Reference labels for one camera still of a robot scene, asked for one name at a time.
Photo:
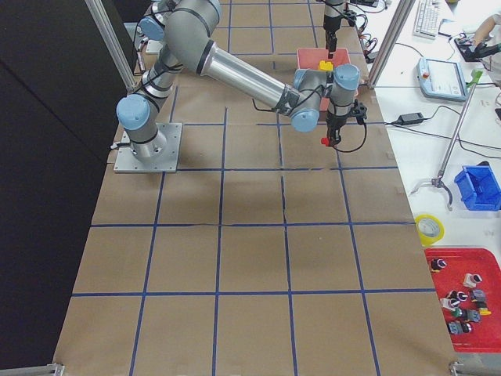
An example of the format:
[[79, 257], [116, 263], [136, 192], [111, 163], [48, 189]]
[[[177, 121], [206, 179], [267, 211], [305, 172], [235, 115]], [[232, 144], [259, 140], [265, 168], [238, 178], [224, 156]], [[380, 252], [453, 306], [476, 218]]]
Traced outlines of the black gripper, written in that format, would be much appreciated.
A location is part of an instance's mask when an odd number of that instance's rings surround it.
[[327, 146], [335, 148], [341, 142], [341, 128], [346, 124], [347, 116], [338, 116], [332, 112], [327, 112]]
[[329, 59], [333, 59], [333, 55], [337, 49], [337, 31], [341, 28], [341, 16], [323, 17], [323, 29], [326, 32], [326, 50]]

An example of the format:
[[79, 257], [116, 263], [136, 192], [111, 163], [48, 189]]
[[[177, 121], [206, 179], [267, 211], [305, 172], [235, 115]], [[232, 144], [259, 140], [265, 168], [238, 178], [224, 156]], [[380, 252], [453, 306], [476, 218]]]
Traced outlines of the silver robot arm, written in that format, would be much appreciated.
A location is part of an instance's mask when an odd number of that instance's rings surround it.
[[140, 20], [142, 32], [162, 41], [156, 63], [135, 90], [117, 104], [117, 118], [129, 138], [129, 155], [151, 162], [168, 152], [168, 138], [156, 123], [177, 74], [187, 69], [239, 90], [287, 116], [299, 132], [310, 132], [319, 120], [320, 103], [330, 101], [323, 145], [336, 147], [349, 118], [365, 124], [366, 108], [355, 98], [360, 71], [350, 63], [331, 71], [298, 69], [288, 85], [220, 49], [212, 34], [222, 16], [218, 1], [154, 1]]
[[337, 49], [337, 32], [341, 29], [344, 19], [344, 1], [326, 0], [324, 2], [323, 29], [326, 36], [328, 58], [333, 58]]

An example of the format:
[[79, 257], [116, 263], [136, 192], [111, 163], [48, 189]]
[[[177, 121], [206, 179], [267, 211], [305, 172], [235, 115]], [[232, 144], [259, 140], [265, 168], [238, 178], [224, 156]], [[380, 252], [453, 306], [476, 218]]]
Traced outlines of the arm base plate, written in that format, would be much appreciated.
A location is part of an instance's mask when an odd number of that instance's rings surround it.
[[126, 132], [117, 148], [116, 173], [175, 173], [183, 123], [157, 123], [156, 138], [145, 144], [132, 143]]
[[153, 39], [149, 39], [146, 43], [146, 54], [149, 55], [158, 55], [163, 47], [163, 43], [161, 41], [155, 41]]

